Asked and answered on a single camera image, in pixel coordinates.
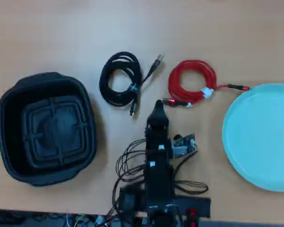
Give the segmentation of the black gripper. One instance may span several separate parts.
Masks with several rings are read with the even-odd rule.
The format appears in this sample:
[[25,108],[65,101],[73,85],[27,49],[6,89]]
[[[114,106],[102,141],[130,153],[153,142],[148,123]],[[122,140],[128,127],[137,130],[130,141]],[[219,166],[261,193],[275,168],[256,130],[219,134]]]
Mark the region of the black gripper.
[[[159,123],[157,118],[157,109],[159,105]],[[164,104],[161,100],[155,102],[154,108],[147,118],[145,128],[146,153],[165,151],[171,154],[171,139],[169,138],[169,119],[164,110]]]

